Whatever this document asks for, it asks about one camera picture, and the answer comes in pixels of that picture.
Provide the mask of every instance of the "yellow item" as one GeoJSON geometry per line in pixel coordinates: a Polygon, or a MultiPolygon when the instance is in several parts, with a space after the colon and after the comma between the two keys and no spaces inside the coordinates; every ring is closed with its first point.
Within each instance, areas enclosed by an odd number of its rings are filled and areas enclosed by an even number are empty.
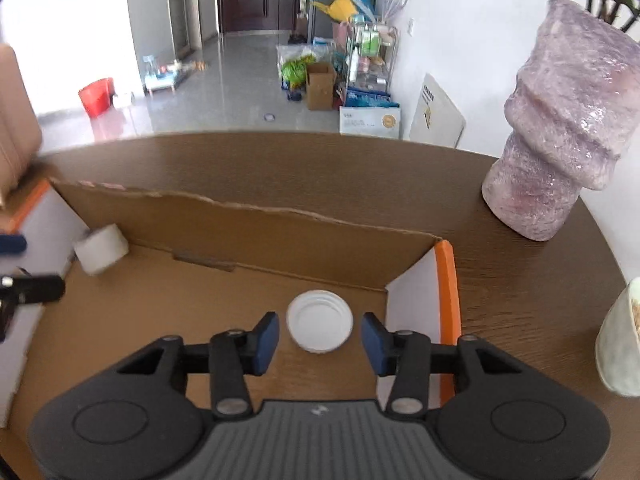
{"type": "Polygon", "coordinates": [[[334,0],[329,6],[320,2],[312,2],[312,5],[322,10],[336,22],[348,22],[351,16],[358,13],[351,0],[334,0]]]}

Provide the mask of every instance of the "metal screw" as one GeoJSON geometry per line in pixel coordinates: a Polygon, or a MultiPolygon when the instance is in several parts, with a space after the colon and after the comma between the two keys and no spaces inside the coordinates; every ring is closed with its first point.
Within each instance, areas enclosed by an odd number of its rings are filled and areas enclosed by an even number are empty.
{"type": "Polygon", "coordinates": [[[391,409],[400,415],[415,415],[422,409],[422,403],[413,397],[400,397],[391,403],[391,409]]]}
{"type": "Polygon", "coordinates": [[[240,413],[244,413],[248,407],[249,404],[246,400],[229,397],[220,400],[220,402],[216,404],[216,411],[223,415],[240,415],[240,413]]]}

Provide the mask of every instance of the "tiled floor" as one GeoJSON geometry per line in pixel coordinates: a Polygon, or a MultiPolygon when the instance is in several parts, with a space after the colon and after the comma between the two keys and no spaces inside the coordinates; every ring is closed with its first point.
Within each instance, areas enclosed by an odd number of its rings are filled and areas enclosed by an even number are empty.
{"type": "Polygon", "coordinates": [[[206,61],[208,69],[191,73],[175,94],[156,91],[95,120],[84,110],[41,117],[40,152],[167,132],[337,132],[337,112],[309,111],[305,102],[289,102],[280,90],[276,45],[287,38],[288,34],[215,38],[190,58],[206,61]],[[275,120],[266,121],[265,114],[273,114],[275,120]]]}

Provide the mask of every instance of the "white box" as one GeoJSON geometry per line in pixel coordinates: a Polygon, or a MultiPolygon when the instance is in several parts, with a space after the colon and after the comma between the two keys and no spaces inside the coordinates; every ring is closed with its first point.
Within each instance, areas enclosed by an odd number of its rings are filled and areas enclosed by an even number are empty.
{"type": "Polygon", "coordinates": [[[340,107],[340,133],[400,138],[400,108],[340,107]]]}

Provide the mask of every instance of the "red bucket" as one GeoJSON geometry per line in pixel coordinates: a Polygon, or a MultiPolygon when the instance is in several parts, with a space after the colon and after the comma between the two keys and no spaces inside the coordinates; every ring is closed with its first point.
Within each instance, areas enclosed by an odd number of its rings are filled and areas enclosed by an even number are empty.
{"type": "Polygon", "coordinates": [[[91,118],[96,118],[111,108],[114,95],[113,78],[100,79],[78,92],[82,106],[91,118]]]}

